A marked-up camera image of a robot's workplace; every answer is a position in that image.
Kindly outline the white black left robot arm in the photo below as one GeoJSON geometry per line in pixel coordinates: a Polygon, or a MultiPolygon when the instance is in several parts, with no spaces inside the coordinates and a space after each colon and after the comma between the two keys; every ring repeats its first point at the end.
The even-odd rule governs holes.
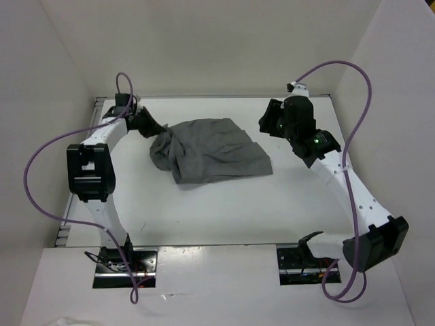
{"type": "Polygon", "coordinates": [[[69,223],[97,228],[103,259],[111,259],[119,271],[135,265],[135,254],[128,232],[123,228],[114,203],[116,174],[111,152],[130,131],[145,138],[165,131],[139,104],[136,96],[115,95],[115,105],[101,116],[101,125],[80,144],[67,147],[69,190],[89,210],[91,221],[70,219],[69,223]]]}

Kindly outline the grey pleated skirt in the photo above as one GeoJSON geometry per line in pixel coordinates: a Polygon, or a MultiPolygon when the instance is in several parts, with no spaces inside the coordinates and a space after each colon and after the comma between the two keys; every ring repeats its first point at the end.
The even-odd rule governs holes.
{"type": "Polygon", "coordinates": [[[164,128],[150,147],[150,158],[178,185],[273,174],[268,154],[230,118],[197,119],[164,128]]]}

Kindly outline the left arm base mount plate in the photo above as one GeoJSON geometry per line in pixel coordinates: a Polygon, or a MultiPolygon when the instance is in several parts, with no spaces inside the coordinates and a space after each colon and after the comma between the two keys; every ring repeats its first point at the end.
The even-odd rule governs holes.
{"type": "MultiPolygon", "coordinates": [[[[132,288],[126,264],[116,249],[101,249],[98,255],[85,254],[96,264],[93,289],[132,288]]],[[[126,254],[128,265],[139,288],[156,287],[158,252],[153,248],[136,248],[126,254]]]]}

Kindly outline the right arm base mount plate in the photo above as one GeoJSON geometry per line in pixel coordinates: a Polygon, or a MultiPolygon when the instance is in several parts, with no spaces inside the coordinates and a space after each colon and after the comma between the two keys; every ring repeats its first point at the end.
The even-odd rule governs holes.
{"type": "Polygon", "coordinates": [[[296,245],[277,247],[276,253],[281,286],[321,284],[334,261],[328,257],[305,262],[296,245]]]}

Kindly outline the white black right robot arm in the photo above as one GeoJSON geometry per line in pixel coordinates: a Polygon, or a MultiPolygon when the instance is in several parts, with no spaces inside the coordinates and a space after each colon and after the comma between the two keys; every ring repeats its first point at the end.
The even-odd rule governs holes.
{"type": "Polygon", "coordinates": [[[269,101],[259,120],[260,132],[286,139],[295,155],[334,194],[348,219],[358,224],[357,234],[316,231],[301,238],[299,262],[312,267],[321,258],[342,257],[358,272],[365,272],[398,253],[409,224],[375,199],[343,157],[337,140],[317,128],[308,88],[296,81],[287,87],[289,95],[283,101],[269,101]]]}

